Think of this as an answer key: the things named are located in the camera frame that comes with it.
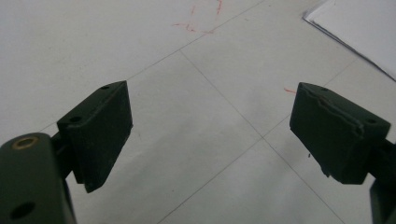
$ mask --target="white paper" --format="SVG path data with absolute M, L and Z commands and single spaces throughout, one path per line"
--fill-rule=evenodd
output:
M 396 1 L 328 0 L 304 19 L 396 80 Z

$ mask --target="red mark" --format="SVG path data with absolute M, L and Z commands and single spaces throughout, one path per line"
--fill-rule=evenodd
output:
M 220 14 L 221 11 L 221 6 L 222 6 L 222 0 L 218 0 L 219 1 L 219 7 L 218 7 L 218 15 Z
M 192 7 L 192 10 L 191 10 L 191 15 L 193 15 L 193 14 L 194 14 L 194 11 L 195 11 L 195 6 L 193 6 L 193 7 Z
M 287 91 L 287 92 L 294 93 L 294 94 L 296 94 L 296 93 L 297 93 L 296 91 L 288 90 L 288 89 L 286 89 L 286 88 L 283 88 L 283 90 L 285 90 L 285 91 Z
M 196 32 L 196 30 L 194 30 L 193 28 L 190 28 L 189 24 L 184 24 L 184 23 L 175 23 L 172 26 L 184 26 L 186 28 L 187 31 L 189 32 Z

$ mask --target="tile floor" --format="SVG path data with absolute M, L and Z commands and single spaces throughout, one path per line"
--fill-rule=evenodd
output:
M 396 123 L 396 83 L 302 20 L 317 0 L 5 1 L 0 143 L 127 79 L 134 129 L 78 223 L 371 223 L 291 133 L 299 82 Z M 391 129 L 388 140 L 396 141 Z

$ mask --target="red scratch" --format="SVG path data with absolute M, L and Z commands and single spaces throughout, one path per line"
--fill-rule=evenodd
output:
M 189 32 L 196 32 L 195 30 L 194 30 L 194 28 L 193 27 L 191 27 L 190 29 L 190 24 L 187 24 L 187 26 L 186 26 L 186 30 L 187 31 L 189 31 Z
M 194 14 L 194 11 L 195 11 L 195 6 L 193 6 L 193 7 L 192 7 L 192 10 L 191 10 L 191 15 L 193 15 L 193 14 Z
M 218 0 L 218 1 L 219 1 L 219 7 L 218 7 L 218 15 L 219 15 L 222 7 L 222 0 Z
M 287 92 L 291 92 L 291 93 L 297 94 L 296 91 L 292 91 L 292 90 L 289 90 L 289 89 L 286 89 L 286 88 L 283 88 L 283 90 L 285 90 L 285 91 L 287 91 Z

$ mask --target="brass screw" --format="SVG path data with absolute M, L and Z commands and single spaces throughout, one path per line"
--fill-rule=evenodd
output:
M 22 150 L 34 146 L 37 142 L 38 137 L 28 136 L 15 141 L 14 144 L 12 144 L 12 148 L 15 150 Z

